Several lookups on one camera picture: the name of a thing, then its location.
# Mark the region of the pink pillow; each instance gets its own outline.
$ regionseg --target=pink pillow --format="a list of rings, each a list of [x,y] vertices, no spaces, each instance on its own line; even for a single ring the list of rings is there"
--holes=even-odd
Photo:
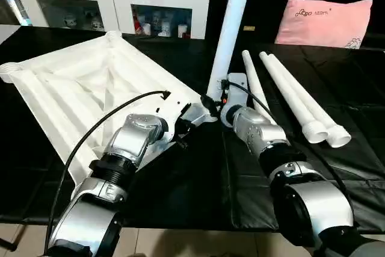
[[[373,0],[340,4],[320,0],[289,0],[276,43],[360,48]]]

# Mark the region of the white plastic pipe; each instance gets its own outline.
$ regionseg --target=white plastic pipe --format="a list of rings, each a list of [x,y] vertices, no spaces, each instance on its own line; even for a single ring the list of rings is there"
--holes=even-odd
[[[215,54],[207,95],[215,101],[221,100],[221,81],[227,78],[236,37],[247,0],[228,0],[221,35]]]
[[[246,75],[248,80],[248,85],[250,87],[251,92],[267,107],[267,100],[265,94],[263,93],[262,86],[259,82],[259,78],[257,72],[255,71],[255,67],[253,64],[253,60],[251,59],[249,51],[242,51],[242,58],[246,68]],[[266,117],[273,125],[276,125],[275,121],[271,118],[271,116],[262,108],[256,101],[253,100],[254,108],[258,113]]]
[[[298,122],[302,126],[302,133],[306,137],[307,141],[309,143],[320,143],[326,140],[328,133],[325,126],[320,121],[316,120],[305,104],[302,103],[301,99],[287,82],[281,71],[276,68],[272,59],[266,54],[266,52],[261,52],[259,57],[269,71],[271,77]]]
[[[269,58],[273,61],[275,67],[281,71],[290,86],[295,90],[301,101],[307,109],[313,114],[316,120],[324,124],[328,131],[327,142],[331,147],[342,147],[349,143],[351,136],[343,126],[337,125],[336,122],[324,111],[316,100],[303,88],[303,86],[291,75],[279,59],[270,54]]]

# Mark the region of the black cable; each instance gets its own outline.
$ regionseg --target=black cable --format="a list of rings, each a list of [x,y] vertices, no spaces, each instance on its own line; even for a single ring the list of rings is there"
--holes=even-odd
[[[102,117],[92,128],[90,128],[90,130],[88,132],[85,133],[85,135],[79,140],[79,142],[73,148],[71,154],[69,155],[69,157],[67,159],[66,165],[64,166],[63,174],[61,175],[61,178],[60,178],[60,181],[59,181],[59,185],[58,185],[58,188],[56,190],[56,195],[55,195],[55,198],[54,198],[54,202],[52,203],[51,213],[49,214],[49,220],[48,220],[48,225],[47,225],[47,233],[46,233],[46,239],[45,239],[45,246],[44,246],[44,255],[47,253],[49,238],[51,236],[52,227],[54,225],[55,208],[56,208],[56,204],[58,202],[58,197],[59,197],[59,194],[60,194],[61,186],[63,185],[64,177],[66,176],[66,171],[68,171],[68,168],[71,165],[73,157],[75,156],[75,154],[77,153],[77,151],[79,150],[81,145],[95,131],[95,129],[97,129],[106,119],[111,117],[113,114],[115,114],[116,112],[120,111],[122,108],[132,104],[133,102],[136,102],[137,100],[139,100],[141,98],[144,98],[146,96],[151,96],[153,94],[163,94],[164,99],[166,99],[170,95],[170,92],[169,91],[161,91],[161,90],[151,91],[149,93],[141,94],[140,96],[137,96],[137,97],[135,97],[135,98],[133,98],[133,99],[131,99],[131,100],[121,104],[120,106],[118,106],[117,108],[113,109],[108,114],[106,114],[104,117]]]
[[[277,119],[273,116],[272,112],[260,101],[260,99],[258,99],[250,90],[244,88],[243,86],[235,83],[235,82],[232,82],[232,81],[228,81],[228,80],[225,80],[223,81],[223,84],[226,86],[226,85],[232,85],[234,87],[237,87],[239,88],[240,90],[243,90],[245,93],[247,93],[249,96],[251,96],[268,114],[269,116],[273,119],[273,121],[276,122],[276,124],[278,124],[278,121]],[[329,171],[329,173],[332,175],[333,179],[337,182],[338,184],[338,187],[339,189],[341,190],[342,194],[346,197],[346,199],[348,200],[349,204],[350,204],[350,207],[351,207],[351,210],[352,212],[354,213],[353,211],[353,203],[352,203],[352,200],[351,200],[351,197],[350,197],[350,194],[348,192],[348,189],[347,189],[347,186],[345,185],[345,183],[343,182],[343,180],[338,176],[338,174],[336,173],[336,171],[333,169],[333,167],[331,165],[329,165],[329,163],[325,160],[325,158],[320,155],[310,144],[308,144],[306,141],[305,141],[305,146],[322,162],[322,164],[325,166],[325,168]]]

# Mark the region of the black table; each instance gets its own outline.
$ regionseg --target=black table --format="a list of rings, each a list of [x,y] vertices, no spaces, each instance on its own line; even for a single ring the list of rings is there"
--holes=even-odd
[[[22,61],[80,43],[102,33],[22,27],[0,46],[0,63]],[[206,92],[215,46],[203,40],[124,38],[197,93]],[[353,198],[362,232],[385,232],[385,54],[309,46],[263,45],[238,41],[230,67],[243,72],[241,50],[254,59],[271,111],[295,145],[327,178],[325,158]],[[340,149],[309,146],[257,54],[270,51],[325,110],[353,136]],[[63,163],[16,88],[0,82],[3,188],[0,221],[46,224]],[[140,170],[126,204],[125,226],[240,231],[276,231],[267,179],[234,134],[219,122],[187,135],[186,149],[175,145]],[[69,202],[67,175],[58,214]]]

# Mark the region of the robotic arm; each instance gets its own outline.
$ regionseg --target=robotic arm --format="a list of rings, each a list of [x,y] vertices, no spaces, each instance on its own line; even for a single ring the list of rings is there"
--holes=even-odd
[[[47,256],[112,256],[122,228],[120,206],[148,145],[168,131],[164,119],[130,114],[79,186],[49,241]]]
[[[236,75],[229,78],[245,86]],[[385,243],[357,232],[348,199],[290,145],[284,130],[246,107],[247,95],[240,89],[230,87],[228,96],[221,120],[268,177],[282,235],[296,246],[318,249],[319,256],[384,256]]]

